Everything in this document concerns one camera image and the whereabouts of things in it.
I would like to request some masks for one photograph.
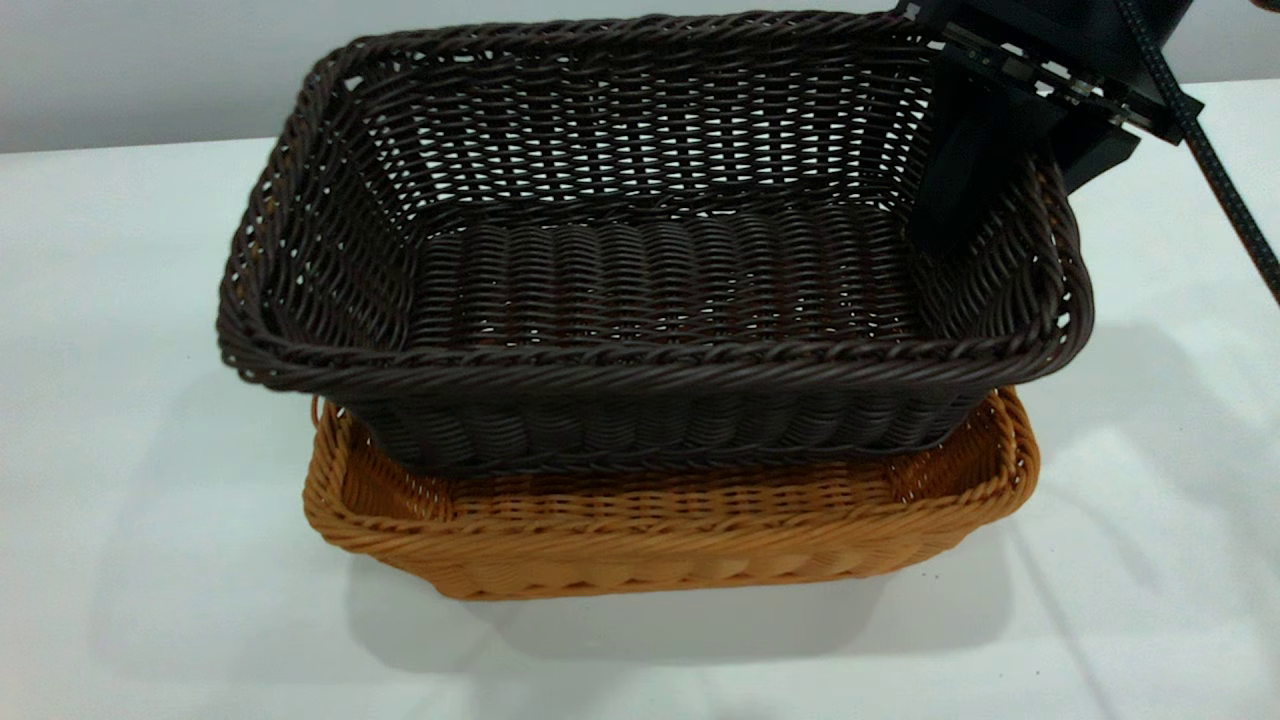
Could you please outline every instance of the basket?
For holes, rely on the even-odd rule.
[[[1039,473],[1007,389],[922,454],[667,475],[425,478],[333,405],[317,424],[303,492],[311,525],[460,600],[890,573],[1015,511]]]
[[[904,227],[931,61],[892,15],[366,37],[307,76],[218,319],[421,474],[799,465],[937,445],[1093,318],[1061,174],[957,254]]]

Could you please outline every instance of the white wall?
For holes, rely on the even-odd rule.
[[[0,151],[271,136],[302,74],[365,33],[895,0],[0,0]],[[1167,47],[1184,82],[1280,77],[1280,14],[1198,0]]]

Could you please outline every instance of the dark brown wicker basket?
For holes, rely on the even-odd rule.
[[[250,197],[223,356],[419,473],[936,445],[1066,364],[1093,310],[1047,154],[961,252],[904,237],[933,55],[887,14],[357,40]]]

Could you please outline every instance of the braided basket rim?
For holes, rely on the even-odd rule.
[[[968,534],[973,529],[1018,510],[1034,492],[1039,475],[1039,447],[1025,409],[1010,389],[993,392],[978,411],[996,418],[984,443],[998,454],[998,471],[959,495],[911,502],[886,502],[867,507],[804,507],[790,514],[701,518],[694,521],[608,523],[593,518],[564,518],[536,524],[503,519],[448,520],[394,519],[361,515],[348,507],[344,489],[351,478],[349,460],[357,442],[366,442],[358,420],[326,404],[316,421],[315,451],[303,489],[306,516],[328,542],[376,557],[415,557],[428,553],[440,560],[480,557],[564,557],[617,555],[685,555],[696,541],[699,553],[750,552],[751,547],[780,546],[797,551],[847,547],[850,543],[893,544],[904,538]],[[946,443],[933,452],[946,452]],[[920,455],[868,457],[856,462],[888,466],[910,464]],[[813,471],[841,464],[795,468],[795,483]],[[731,488],[712,492],[731,492]],[[556,496],[559,509],[590,498]],[[581,542],[590,538],[589,543]]]

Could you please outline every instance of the woven wicker pattern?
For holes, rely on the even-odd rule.
[[[940,448],[791,469],[449,480],[406,473],[332,405],[317,425],[311,525],[465,600],[890,573],[1015,511],[1039,473],[1009,389]]]
[[[904,225],[931,58],[895,15],[480,26],[316,65],[221,287],[224,359],[421,473],[936,445],[1092,323],[1056,165],[945,259]]]

